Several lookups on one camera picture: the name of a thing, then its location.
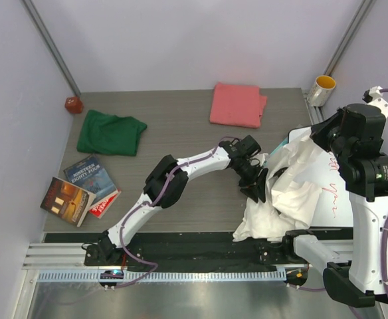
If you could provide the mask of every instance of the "wooden tabletop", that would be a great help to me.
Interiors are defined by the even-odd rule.
[[[310,125],[299,88],[262,89],[268,103],[259,129],[211,124],[212,90],[86,93],[84,111],[75,115],[60,168],[62,170],[88,154],[76,151],[76,144],[88,110],[118,116],[133,116],[148,125],[142,133],[138,154],[101,156],[114,183],[122,190],[101,219],[88,214],[76,228],[48,215],[45,232],[102,232],[115,225],[133,206],[148,174],[159,160],[171,154],[186,158],[213,148],[222,136],[252,135],[262,151],[270,153],[298,125]],[[231,169],[214,171],[190,182],[181,199],[152,217],[141,231],[234,231],[240,225],[246,197],[238,189],[238,175]]]

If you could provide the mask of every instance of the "green cloth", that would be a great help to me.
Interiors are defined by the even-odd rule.
[[[131,116],[121,118],[89,110],[77,142],[83,153],[135,156],[147,124]]]

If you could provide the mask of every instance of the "book cover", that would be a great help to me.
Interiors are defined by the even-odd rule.
[[[110,208],[111,204],[113,204],[114,200],[119,196],[121,191],[119,191],[117,194],[103,200],[101,203],[96,204],[94,208],[91,208],[89,212],[93,214],[93,216],[97,218],[101,218],[103,214],[106,213],[107,209]]]
[[[66,168],[64,174],[72,184],[96,195],[91,209],[119,192],[94,154]]]
[[[41,208],[79,227],[94,198],[95,194],[53,177]]]

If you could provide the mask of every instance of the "red cloth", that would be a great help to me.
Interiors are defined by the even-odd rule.
[[[260,95],[258,86],[218,83],[213,93],[210,122],[259,128],[267,99]]]

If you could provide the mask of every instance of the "white cloth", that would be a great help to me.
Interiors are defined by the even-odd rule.
[[[294,178],[322,150],[309,138],[310,130],[284,145],[269,157],[266,167],[266,201],[255,203],[248,198],[242,223],[233,234],[234,241],[248,237],[281,241],[286,231],[308,229],[322,188],[305,181],[296,183]],[[281,168],[287,170],[279,177],[274,174]]]

